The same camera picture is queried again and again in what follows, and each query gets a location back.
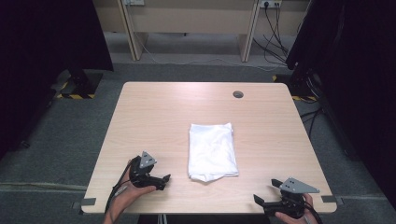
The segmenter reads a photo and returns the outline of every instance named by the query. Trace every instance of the folded white cloth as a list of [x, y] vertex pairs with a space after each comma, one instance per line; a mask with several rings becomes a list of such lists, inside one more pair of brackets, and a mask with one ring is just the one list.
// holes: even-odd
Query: folded white cloth
[[190, 128], [189, 177], [204, 182], [238, 175], [233, 152], [233, 128], [197, 125]]

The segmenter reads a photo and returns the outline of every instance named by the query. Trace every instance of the wooden desk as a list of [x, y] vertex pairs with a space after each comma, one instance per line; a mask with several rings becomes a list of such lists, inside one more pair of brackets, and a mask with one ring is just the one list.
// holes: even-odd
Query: wooden desk
[[[233, 97], [241, 91], [244, 97]], [[233, 125], [238, 177], [204, 184], [188, 178], [189, 128], [195, 124]], [[171, 174], [164, 191], [144, 195], [126, 212], [137, 214], [260, 214], [253, 194], [279, 201], [271, 178], [292, 176], [320, 189], [312, 194], [321, 213], [332, 195], [315, 152], [290, 97], [276, 83], [129, 82], [108, 127], [85, 198], [95, 205], [86, 213], [104, 213], [106, 200], [129, 159], [146, 150], [158, 163], [151, 174]]]
[[247, 62], [259, 16], [259, 0], [145, 0], [125, 6], [118, 0], [133, 60], [139, 60], [149, 33], [236, 34]]

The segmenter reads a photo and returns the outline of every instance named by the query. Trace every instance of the hand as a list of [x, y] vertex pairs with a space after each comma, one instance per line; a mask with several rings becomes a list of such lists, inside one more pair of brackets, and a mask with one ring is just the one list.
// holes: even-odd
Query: hand
[[[303, 194], [303, 196], [304, 196], [305, 201], [306, 201], [307, 203], [309, 203], [309, 204], [311, 204], [312, 206], [314, 206], [311, 195], [305, 193], [305, 194]], [[276, 213], [275, 213], [275, 216], [276, 216], [277, 218], [279, 218], [280, 220], [282, 220], [283, 222], [288, 223], [288, 224], [306, 224], [307, 221], [305, 220], [305, 217], [308, 218], [309, 223], [311, 223], [311, 224], [318, 224], [318, 223], [317, 223], [317, 220], [315, 219], [315, 217], [314, 217], [314, 216], [312, 215], [312, 213], [311, 213], [308, 209], [306, 209], [306, 208], [305, 208], [305, 210], [304, 210], [304, 216], [303, 216], [303, 217], [300, 217], [299, 219], [295, 219], [295, 218], [289, 217], [288, 215], [283, 214], [283, 213], [280, 213], [280, 212], [276, 212]]]
[[126, 186], [126, 189], [118, 196], [113, 197], [110, 207], [105, 214], [105, 223], [116, 223], [123, 211], [129, 207], [136, 199], [140, 196], [155, 191], [157, 188], [155, 186], [148, 186], [144, 188], [135, 187], [131, 181], [129, 181], [129, 171], [131, 167], [127, 170], [124, 177], [121, 180], [122, 184], [119, 189]]

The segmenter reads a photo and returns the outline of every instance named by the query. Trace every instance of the light wood tabletop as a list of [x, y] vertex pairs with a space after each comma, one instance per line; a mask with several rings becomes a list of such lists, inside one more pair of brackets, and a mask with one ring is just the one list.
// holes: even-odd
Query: light wood tabletop
[[[241, 91], [244, 96], [235, 98]], [[203, 183], [188, 177], [192, 124], [233, 125], [239, 176]], [[85, 213], [104, 213], [112, 187], [128, 160], [147, 151], [158, 162], [152, 176], [170, 174], [164, 191], [139, 198], [126, 212], [137, 214], [261, 214], [253, 194], [280, 201], [271, 179], [290, 176], [320, 193], [311, 194], [320, 213], [332, 192], [318, 163], [288, 88], [278, 83], [128, 82], [123, 86], [95, 165]]]

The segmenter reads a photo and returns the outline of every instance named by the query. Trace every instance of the person's right hand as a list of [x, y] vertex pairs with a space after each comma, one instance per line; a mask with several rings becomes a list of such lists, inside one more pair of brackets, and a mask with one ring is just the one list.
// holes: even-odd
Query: person's right hand
[[[312, 206], [314, 206], [311, 195], [305, 193], [305, 194], [303, 194], [303, 196], [304, 196], [305, 201], [306, 201], [307, 203], [309, 203], [309, 204], [311, 204]], [[314, 216], [312, 215], [312, 213], [311, 213], [308, 209], [306, 209], [306, 208], [305, 208], [305, 210], [304, 210], [304, 216], [303, 216], [303, 217], [300, 217], [300, 218], [298, 218], [298, 219], [289, 217], [288, 215], [286, 215], [286, 214], [284, 214], [284, 213], [281, 213], [281, 212], [276, 212], [276, 213], [275, 213], [275, 216], [276, 216], [277, 218], [279, 218], [280, 220], [282, 220], [283, 222], [288, 223], [288, 224], [306, 224], [307, 222], [306, 222], [306, 220], [305, 220], [305, 217], [308, 218], [309, 223], [311, 223], [311, 224], [318, 224], [318, 222], [317, 222], [317, 220], [315, 219], [315, 217], [314, 217]]]

